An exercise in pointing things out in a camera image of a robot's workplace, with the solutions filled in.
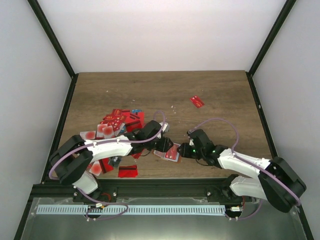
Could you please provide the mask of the red VIP card handled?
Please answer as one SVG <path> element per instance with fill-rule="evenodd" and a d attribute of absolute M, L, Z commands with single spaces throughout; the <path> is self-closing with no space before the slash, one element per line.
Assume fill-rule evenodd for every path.
<path fill-rule="evenodd" d="M 164 155 L 163 159 L 177 163 L 179 161 L 180 154 L 178 153 L 179 144 L 174 144 Z"/>

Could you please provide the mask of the brown leather card holder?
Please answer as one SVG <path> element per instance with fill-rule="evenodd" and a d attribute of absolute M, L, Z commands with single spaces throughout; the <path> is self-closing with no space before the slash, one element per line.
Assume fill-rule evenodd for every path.
<path fill-rule="evenodd" d="M 179 163 L 181 161 L 181 155 L 178 153 L 178 147 L 180 146 L 180 144 L 174 143 L 173 146 L 167 152 L 153 150 L 152 153 L 163 160 L 170 161 L 173 163 Z"/>

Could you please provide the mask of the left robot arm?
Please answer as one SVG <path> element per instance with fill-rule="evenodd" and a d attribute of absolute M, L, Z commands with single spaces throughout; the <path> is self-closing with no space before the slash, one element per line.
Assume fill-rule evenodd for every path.
<path fill-rule="evenodd" d="M 143 150 L 166 153 L 173 142 L 164 134 L 169 130 L 167 122 L 151 120 L 143 128 L 127 132 L 118 137 L 100 140 L 84 140 L 80 135 L 72 136 L 49 158 L 49 178 L 73 185 L 91 202 L 102 196 L 96 178 L 87 170 L 96 161 L 139 154 Z"/>

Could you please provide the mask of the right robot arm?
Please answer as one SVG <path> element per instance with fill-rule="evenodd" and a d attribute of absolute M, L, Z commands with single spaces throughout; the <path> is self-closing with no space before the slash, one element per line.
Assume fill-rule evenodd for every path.
<path fill-rule="evenodd" d="M 215 145 L 202 129 L 188 133 L 188 137 L 189 142 L 177 149 L 182 157 L 203 160 L 209 166 L 239 173 L 222 188 L 225 200 L 232 202 L 239 196 L 258 198 L 283 213 L 300 205 L 307 186 L 283 158 L 257 158 Z"/>

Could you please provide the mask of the red card horizontal stripe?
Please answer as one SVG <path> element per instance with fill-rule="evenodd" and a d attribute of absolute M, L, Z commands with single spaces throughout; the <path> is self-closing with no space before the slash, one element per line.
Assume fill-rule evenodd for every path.
<path fill-rule="evenodd" d="M 137 176 L 138 176 L 137 165 L 120 166 L 118 168 L 118 177 L 119 178 L 135 178 Z"/>

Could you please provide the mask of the lone red VIP card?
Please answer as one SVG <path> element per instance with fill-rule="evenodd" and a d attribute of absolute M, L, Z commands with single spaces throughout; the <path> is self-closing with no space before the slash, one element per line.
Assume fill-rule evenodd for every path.
<path fill-rule="evenodd" d="M 197 95 L 192 96 L 189 100 L 197 109 L 205 105 L 205 103 Z"/>

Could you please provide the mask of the red VIP card top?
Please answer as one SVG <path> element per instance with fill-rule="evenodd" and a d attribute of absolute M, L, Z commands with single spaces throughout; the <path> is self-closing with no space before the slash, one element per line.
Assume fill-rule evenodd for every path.
<path fill-rule="evenodd" d="M 119 108 L 114 108 L 110 114 L 107 114 L 103 120 L 104 121 L 111 121 L 111 120 L 121 120 L 124 121 L 125 123 L 129 122 L 129 116 L 130 116 L 131 111 L 129 109 L 119 109 Z"/>

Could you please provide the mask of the white card red circle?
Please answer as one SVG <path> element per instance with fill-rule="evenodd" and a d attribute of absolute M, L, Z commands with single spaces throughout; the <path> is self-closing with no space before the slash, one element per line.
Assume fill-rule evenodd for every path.
<path fill-rule="evenodd" d="M 114 136 L 114 130 L 111 125 L 108 125 L 102 129 L 102 133 L 105 139 L 110 139 Z"/>

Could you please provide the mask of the black frame front beam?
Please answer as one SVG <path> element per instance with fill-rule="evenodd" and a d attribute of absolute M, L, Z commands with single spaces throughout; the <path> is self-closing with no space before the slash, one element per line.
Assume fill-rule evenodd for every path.
<path fill-rule="evenodd" d="M 260 182 L 232 174 L 228 178 L 100 179 L 91 199 L 114 203 L 129 198 L 204 198 L 210 202 L 238 203 L 242 197 L 266 199 Z"/>

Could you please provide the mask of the light blue slotted rail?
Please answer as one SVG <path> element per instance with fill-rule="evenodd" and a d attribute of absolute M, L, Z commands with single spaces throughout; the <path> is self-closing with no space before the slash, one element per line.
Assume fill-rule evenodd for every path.
<path fill-rule="evenodd" d="M 224 216 L 223 205 L 111 205 L 94 209 L 88 205 L 49 205 L 37 206 L 37 215 L 203 215 Z"/>

